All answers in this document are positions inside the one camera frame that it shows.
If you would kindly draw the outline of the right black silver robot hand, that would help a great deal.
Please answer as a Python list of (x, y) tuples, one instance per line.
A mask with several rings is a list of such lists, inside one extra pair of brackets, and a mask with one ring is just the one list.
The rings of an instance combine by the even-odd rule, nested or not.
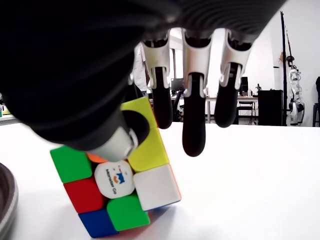
[(20, 122), (52, 143), (124, 160), (147, 138), (139, 113), (121, 110), (142, 44), (158, 126), (173, 110), (167, 75), (169, 35), (181, 28), (182, 145), (198, 156), (206, 142), (205, 93), (216, 29), (225, 29), (216, 123), (236, 116), (240, 79), (254, 41), (282, 0), (3, 0), (0, 92)]

